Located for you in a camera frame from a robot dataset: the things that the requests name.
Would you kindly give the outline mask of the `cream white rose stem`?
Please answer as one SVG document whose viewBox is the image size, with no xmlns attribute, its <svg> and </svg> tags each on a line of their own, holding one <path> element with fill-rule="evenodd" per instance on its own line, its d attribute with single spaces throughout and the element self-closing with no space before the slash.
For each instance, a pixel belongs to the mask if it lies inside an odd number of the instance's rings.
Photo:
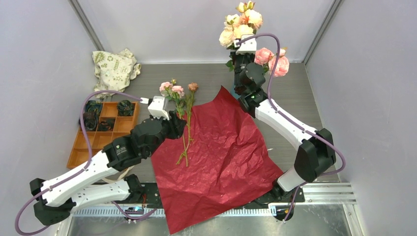
<svg viewBox="0 0 417 236">
<path fill-rule="evenodd" d="M 227 15 L 225 17 L 224 22 L 224 29 L 219 36 L 219 43 L 222 47 L 226 48 L 227 50 L 234 49 L 234 29 L 235 27 L 239 26 L 239 15 Z"/>
</svg>

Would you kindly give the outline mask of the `pink rose stem large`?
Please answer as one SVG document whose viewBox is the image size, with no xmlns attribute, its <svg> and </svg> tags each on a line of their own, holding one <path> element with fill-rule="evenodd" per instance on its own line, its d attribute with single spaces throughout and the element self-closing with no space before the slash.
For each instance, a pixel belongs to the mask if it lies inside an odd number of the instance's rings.
<svg viewBox="0 0 417 236">
<path fill-rule="evenodd" d="M 273 53 L 267 48 L 261 48 L 256 51 L 254 62 L 261 65 L 264 70 L 274 77 L 285 76 L 290 67 L 288 58 L 286 57 L 286 49 L 281 48 L 279 53 Z"/>
</svg>

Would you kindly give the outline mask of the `small brown rose stem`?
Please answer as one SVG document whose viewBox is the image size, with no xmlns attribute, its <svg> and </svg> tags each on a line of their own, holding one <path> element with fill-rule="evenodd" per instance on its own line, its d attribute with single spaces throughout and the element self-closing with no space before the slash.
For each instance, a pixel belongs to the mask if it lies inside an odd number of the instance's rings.
<svg viewBox="0 0 417 236">
<path fill-rule="evenodd" d="M 190 94 L 187 96 L 186 100 L 186 111 L 187 111 L 187 130 L 188 130 L 188 144 L 193 140 L 191 138 L 191 115 L 192 115 L 192 107 L 195 102 L 195 93 L 198 90 L 199 86 L 197 83 L 190 83 L 188 85 L 188 89 Z"/>
</svg>

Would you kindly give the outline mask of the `pink flower bouquet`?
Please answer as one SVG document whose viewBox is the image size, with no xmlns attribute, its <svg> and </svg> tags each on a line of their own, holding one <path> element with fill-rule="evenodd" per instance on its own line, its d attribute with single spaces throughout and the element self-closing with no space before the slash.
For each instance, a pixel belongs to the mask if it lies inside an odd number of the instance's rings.
<svg viewBox="0 0 417 236">
<path fill-rule="evenodd" d="M 186 108 L 186 95 L 184 88 L 176 84 L 176 80 L 172 79 L 170 82 L 163 82 L 160 87 L 159 91 L 162 96 L 166 97 L 169 101 L 173 101 L 175 103 L 175 110 L 177 117 L 180 119 L 185 119 L 188 121 L 185 115 L 185 108 Z M 188 167 L 188 145 L 187 141 L 185 140 L 184 135 L 182 135 L 182 142 L 183 142 L 183 151 L 179 156 L 177 161 L 177 165 L 181 163 L 182 160 L 185 161 L 185 166 Z"/>
</svg>

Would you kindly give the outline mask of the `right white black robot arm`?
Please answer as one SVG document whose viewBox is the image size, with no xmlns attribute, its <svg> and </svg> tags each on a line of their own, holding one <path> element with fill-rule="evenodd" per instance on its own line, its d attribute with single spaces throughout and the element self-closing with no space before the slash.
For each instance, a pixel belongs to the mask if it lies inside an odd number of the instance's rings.
<svg viewBox="0 0 417 236">
<path fill-rule="evenodd" d="M 331 148 L 330 131 L 317 130 L 304 124 L 269 99 L 262 89 L 265 83 L 263 68 L 254 63 L 250 53 L 230 53 L 234 70 L 234 91 L 241 108 L 277 131 L 297 150 L 293 167 L 273 182 L 273 195 L 279 202 L 287 201 L 292 190 L 305 182 L 313 182 L 336 162 Z"/>
</svg>

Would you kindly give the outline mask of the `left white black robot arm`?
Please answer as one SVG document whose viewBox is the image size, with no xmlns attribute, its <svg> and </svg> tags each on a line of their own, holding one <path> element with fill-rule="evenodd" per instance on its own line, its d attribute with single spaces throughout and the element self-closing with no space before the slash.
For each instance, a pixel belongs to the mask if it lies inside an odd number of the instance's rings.
<svg viewBox="0 0 417 236">
<path fill-rule="evenodd" d="M 50 180 L 36 178 L 30 182 L 35 196 L 35 217 L 44 225 L 56 224 L 76 211 L 104 202 L 137 203 L 145 189 L 135 174 L 114 183 L 99 184 L 102 178 L 117 174 L 141 163 L 166 139 L 179 139 L 186 121 L 175 111 L 168 118 L 150 117 L 136 125 L 130 134 L 117 137 L 86 162 Z"/>
</svg>

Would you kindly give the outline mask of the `dark red wrapping paper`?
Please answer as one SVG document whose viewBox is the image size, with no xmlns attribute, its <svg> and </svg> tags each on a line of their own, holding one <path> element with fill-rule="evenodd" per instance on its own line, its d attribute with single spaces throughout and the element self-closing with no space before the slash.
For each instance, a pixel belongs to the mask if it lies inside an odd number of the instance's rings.
<svg viewBox="0 0 417 236">
<path fill-rule="evenodd" d="M 167 139 L 151 157 L 171 234 L 249 203 L 283 174 L 252 117 L 226 88 L 193 107 L 190 127 L 187 162 L 178 164 L 182 139 Z"/>
</svg>

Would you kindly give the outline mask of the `cream printed ribbon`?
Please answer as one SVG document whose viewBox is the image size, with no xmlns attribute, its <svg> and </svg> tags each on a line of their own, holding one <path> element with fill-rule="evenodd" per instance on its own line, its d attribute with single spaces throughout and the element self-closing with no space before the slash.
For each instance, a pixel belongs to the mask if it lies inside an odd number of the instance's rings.
<svg viewBox="0 0 417 236">
<path fill-rule="evenodd" d="M 134 166 L 128 167 L 125 170 L 123 170 L 123 172 L 117 174 L 117 175 L 113 175 L 110 177 L 104 177 L 101 180 L 104 183 L 114 183 L 117 182 L 119 180 L 122 180 L 123 178 L 125 178 L 127 176 L 127 174 L 134 168 Z"/>
</svg>

